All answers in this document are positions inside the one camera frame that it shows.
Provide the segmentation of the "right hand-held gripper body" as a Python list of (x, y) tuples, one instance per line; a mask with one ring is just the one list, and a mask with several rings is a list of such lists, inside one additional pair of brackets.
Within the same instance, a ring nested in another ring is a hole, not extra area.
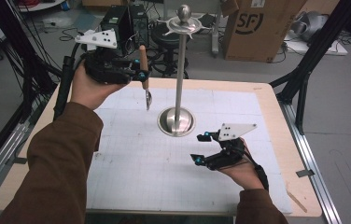
[(206, 157), (206, 167), (217, 170), (222, 167), (234, 165), (245, 154), (245, 147), (241, 136), (256, 129), (256, 124), (223, 123), (218, 130), (219, 153)]

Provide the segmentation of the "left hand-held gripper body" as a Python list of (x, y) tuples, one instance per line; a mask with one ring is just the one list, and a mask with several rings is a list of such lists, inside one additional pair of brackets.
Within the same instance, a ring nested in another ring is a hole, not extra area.
[(87, 46), (85, 69), (92, 79), (105, 84), (129, 84), (132, 81), (132, 62), (114, 52), (118, 47), (114, 30), (89, 30), (84, 35), (77, 35), (75, 41)]

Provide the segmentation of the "metal ladle with wooden handle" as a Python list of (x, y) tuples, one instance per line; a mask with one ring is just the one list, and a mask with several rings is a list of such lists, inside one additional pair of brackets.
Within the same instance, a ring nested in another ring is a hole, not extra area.
[[(146, 52), (146, 47), (144, 45), (141, 45), (139, 47), (139, 59), (140, 59), (140, 69), (141, 70), (148, 70), (148, 62), (147, 62), (147, 52)], [(151, 101), (152, 101), (152, 96), (149, 91), (149, 81), (146, 79), (142, 83), (142, 87), (146, 92), (146, 108), (147, 110), (150, 109)]]

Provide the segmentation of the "steel utensil rack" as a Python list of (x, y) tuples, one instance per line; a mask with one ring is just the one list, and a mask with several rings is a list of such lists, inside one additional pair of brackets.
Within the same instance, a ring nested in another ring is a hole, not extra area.
[(182, 137), (190, 134), (195, 127), (194, 115), (187, 108), (181, 106), (187, 39), (204, 29), (204, 26), (197, 18), (191, 16), (191, 9), (185, 4), (176, 10), (175, 17), (161, 21), (161, 23), (165, 23), (168, 29), (164, 35), (179, 35), (179, 44), (175, 106), (164, 109), (158, 116), (157, 122), (163, 133), (173, 137)]

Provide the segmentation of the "person's right hand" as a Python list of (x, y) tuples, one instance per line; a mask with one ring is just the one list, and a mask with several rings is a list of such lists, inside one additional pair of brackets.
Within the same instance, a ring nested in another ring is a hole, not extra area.
[(244, 190), (264, 189), (264, 186), (255, 171), (255, 166), (247, 156), (244, 156), (234, 165), (222, 167), (218, 169), (218, 171), (230, 177)]

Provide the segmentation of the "person's left hand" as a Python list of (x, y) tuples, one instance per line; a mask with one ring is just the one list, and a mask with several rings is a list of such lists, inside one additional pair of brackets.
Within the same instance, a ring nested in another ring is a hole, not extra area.
[(102, 84), (87, 75), (82, 61), (73, 78), (70, 101), (94, 110), (112, 93), (121, 90), (125, 84)]

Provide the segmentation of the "black computer tower green sticker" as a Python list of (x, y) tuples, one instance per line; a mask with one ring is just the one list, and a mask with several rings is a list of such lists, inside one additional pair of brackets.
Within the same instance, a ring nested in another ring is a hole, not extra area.
[(122, 55), (125, 55), (127, 53), (126, 41), (133, 35), (128, 7), (111, 6), (100, 22), (100, 26), (102, 30), (113, 29), (115, 31), (118, 44), (117, 50)]

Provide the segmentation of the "black rolling stool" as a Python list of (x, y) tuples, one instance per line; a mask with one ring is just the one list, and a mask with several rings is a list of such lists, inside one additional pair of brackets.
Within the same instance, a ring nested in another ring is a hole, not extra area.
[(162, 77), (177, 74), (179, 35), (169, 34), (165, 23), (156, 25), (151, 30), (151, 40), (157, 45), (154, 55), (148, 56), (148, 68), (155, 70)]

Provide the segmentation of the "white gridded mat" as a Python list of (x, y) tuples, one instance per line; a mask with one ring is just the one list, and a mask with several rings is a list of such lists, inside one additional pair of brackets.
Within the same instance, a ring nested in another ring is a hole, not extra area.
[(174, 104), (172, 89), (152, 89), (145, 106), (140, 88), (126, 87), (110, 95), (97, 109), (104, 123), (100, 146), (88, 177), (91, 210), (234, 215), (240, 187), (220, 172), (197, 166), (192, 155), (220, 151), (217, 142), (200, 142), (198, 135), (223, 124), (252, 124), (244, 134), (253, 159), (269, 180), (270, 195), (283, 213), (292, 211), (257, 96), (252, 92), (185, 90), (182, 105), (196, 118), (192, 133), (164, 134), (159, 113)]

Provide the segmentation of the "round white table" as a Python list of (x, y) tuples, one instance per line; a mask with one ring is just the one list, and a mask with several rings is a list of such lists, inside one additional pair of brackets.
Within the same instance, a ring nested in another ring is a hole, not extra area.
[(24, 6), (18, 6), (18, 10), (21, 12), (32, 12), (32, 11), (39, 11), (39, 10), (44, 10), (52, 7), (57, 7), (59, 6), (64, 0), (55, 0), (54, 2), (40, 2), (34, 6), (31, 7), (24, 7)]

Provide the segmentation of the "white pole stand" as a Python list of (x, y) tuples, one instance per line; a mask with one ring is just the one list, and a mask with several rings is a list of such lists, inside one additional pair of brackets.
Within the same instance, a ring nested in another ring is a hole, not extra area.
[(218, 0), (217, 3), (217, 12), (215, 16), (215, 23), (212, 26), (212, 31), (211, 31), (211, 52), (213, 57), (217, 57), (219, 53), (219, 24), (220, 24), (220, 19), (222, 16), (222, 10), (221, 10), (221, 4), (224, 2), (224, 0)]

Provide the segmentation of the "large cardboard box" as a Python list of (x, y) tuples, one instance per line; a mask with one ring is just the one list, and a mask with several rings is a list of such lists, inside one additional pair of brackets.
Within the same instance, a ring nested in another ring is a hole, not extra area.
[(224, 59), (270, 63), (307, 0), (224, 0)]

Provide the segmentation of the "long wooden-coloured tape strip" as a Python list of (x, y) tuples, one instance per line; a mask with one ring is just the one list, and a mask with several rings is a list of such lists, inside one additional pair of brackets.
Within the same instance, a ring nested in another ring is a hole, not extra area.
[(290, 192), (287, 190), (288, 197), (295, 203), (297, 204), (300, 209), (304, 212), (307, 213), (307, 208)]

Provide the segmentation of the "white flat board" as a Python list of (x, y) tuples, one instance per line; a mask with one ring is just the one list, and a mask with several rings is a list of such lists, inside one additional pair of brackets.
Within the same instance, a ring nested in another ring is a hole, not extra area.
[(332, 56), (345, 56), (348, 54), (348, 51), (344, 48), (344, 46), (338, 41), (334, 40), (331, 44), (319, 43), (318, 46), (312, 44), (308, 46), (308, 43), (300, 39), (292, 32), (288, 32), (284, 39), (284, 42), (287, 44), (288, 51), (292, 53), (297, 53), (304, 55), (310, 49), (313, 49), (317, 52), (325, 50), (326, 55)]

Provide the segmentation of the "grey rounded object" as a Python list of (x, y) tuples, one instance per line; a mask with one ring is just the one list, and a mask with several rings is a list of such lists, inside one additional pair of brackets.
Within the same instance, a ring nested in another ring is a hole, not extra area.
[(317, 11), (303, 11), (291, 24), (290, 30), (305, 42), (309, 42), (319, 32), (328, 16)]

